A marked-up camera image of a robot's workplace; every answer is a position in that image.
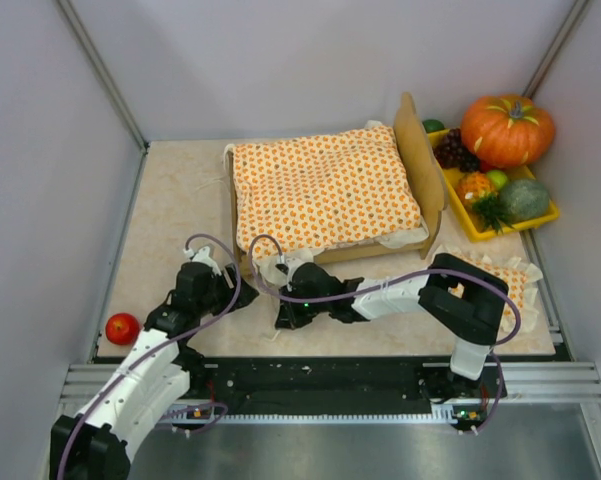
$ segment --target enclosure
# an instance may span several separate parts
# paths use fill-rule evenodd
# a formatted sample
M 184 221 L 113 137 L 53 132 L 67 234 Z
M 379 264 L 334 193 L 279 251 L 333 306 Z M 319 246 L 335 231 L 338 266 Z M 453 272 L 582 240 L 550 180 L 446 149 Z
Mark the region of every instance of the enclosure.
M 119 311 L 144 321 L 186 237 L 236 243 L 227 144 L 393 126 L 403 92 L 419 119 L 451 127 L 478 97 L 504 93 L 556 124 L 531 170 L 559 219 L 473 244 L 441 209 L 425 258 L 328 267 L 398 275 L 452 246 L 540 268 L 537 323 L 496 350 L 508 396 L 489 430 L 262 418 L 191 440 L 155 432 L 130 478 L 601 478 L 601 0 L 36 0 L 0 3 L 0 479 L 48 478 L 54 420 L 130 350 L 102 335 L 105 322 Z M 257 302 L 191 345 L 220 363 L 285 366 L 440 361 L 453 349 L 418 314 L 277 337 L 275 307 Z

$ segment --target mattress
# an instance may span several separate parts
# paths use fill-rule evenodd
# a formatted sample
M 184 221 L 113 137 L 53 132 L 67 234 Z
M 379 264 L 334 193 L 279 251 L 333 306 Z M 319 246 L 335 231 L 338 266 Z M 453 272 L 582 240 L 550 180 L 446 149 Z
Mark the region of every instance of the mattress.
M 400 248 L 429 235 L 390 127 L 369 122 L 337 135 L 231 144 L 228 152 L 243 251 L 261 233 L 288 254 L 312 255 L 376 242 Z M 254 258 L 275 252 L 263 242 Z

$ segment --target pillow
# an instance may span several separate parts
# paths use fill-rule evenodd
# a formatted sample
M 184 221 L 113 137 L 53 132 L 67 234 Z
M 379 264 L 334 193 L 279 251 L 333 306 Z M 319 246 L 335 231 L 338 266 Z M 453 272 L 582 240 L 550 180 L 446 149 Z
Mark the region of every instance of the pillow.
M 488 255 L 477 252 L 463 253 L 457 247 L 440 246 L 434 256 L 438 253 L 450 253 L 474 265 L 491 275 L 494 275 L 509 285 L 509 298 L 520 310 L 522 324 L 520 332 L 526 333 L 536 327 L 538 321 L 538 310 L 534 307 L 538 289 L 533 285 L 542 278 L 542 271 L 533 263 L 523 261 L 520 257 L 511 257 L 508 260 L 494 261 Z M 462 285 L 453 289 L 457 296 L 462 295 Z M 500 331 L 510 333 L 515 326 L 516 318 L 509 305 L 505 305 L 500 323 Z
M 285 252 L 358 243 L 421 225 L 393 129 L 376 126 L 233 147 L 236 241 Z M 256 246 L 255 259 L 275 254 Z

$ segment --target apple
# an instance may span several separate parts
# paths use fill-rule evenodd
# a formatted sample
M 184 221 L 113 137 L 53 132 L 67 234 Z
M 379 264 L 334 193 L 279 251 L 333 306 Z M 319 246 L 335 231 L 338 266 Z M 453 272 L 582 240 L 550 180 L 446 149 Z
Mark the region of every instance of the apple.
M 509 183 L 509 177 L 507 177 L 507 174 L 502 170 L 489 170 L 485 175 L 491 180 L 491 183 L 496 187 L 496 190 L 500 190 Z
M 104 332 L 111 343 L 130 345 L 138 338 L 140 323 L 129 313 L 116 313 L 107 320 Z

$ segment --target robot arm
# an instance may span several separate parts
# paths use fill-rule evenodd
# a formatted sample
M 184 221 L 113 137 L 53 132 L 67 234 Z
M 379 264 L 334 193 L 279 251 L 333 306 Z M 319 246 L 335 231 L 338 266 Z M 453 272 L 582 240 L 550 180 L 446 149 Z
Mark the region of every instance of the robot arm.
M 389 286 L 391 278 L 340 281 L 314 263 L 299 264 L 293 259 L 280 267 L 287 271 L 287 285 L 280 291 L 285 296 L 316 298 L 360 292 L 373 286 L 382 288 L 333 302 L 281 302 L 276 328 L 301 328 L 323 312 L 341 322 L 352 323 L 392 313 L 427 311 L 456 335 L 451 372 L 470 381 L 477 381 L 482 375 L 486 357 L 496 342 L 504 310 L 504 301 L 493 292 L 473 282 L 444 275 L 421 276 Z M 508 292 L 505 282 L 453 255 L 437 255 L 429 268 L 466 273 L 505 294 Z M 459 284 L 464 287 L 461 298 L 449 291 Z
M 123 380 L 105 398 L 99 393 L 75 417 L 62 416 L 51 430 L 50 479 L 55 480 L 62 452 L 78 419 L 91 405 L 98 406 L 87 418 L 74 443 L 65 480 L 123 480 L 145 437 L 164 412 L 202 381 L 197 372 L 202 355 L 187 347 L 184 339 L 158 349 L 133 371 L 130 366 L 147 351 L 200 325 L 207 314 L 217 314 L 235 292 L 233 266 L 220 270 L 203 247 L 182 265 L 176 286 L 167 299 L 147 317 L 129 355 L 101 392 L 115 378 Z M 258 293 L 242 282 L 234 309 L 249 305 Z

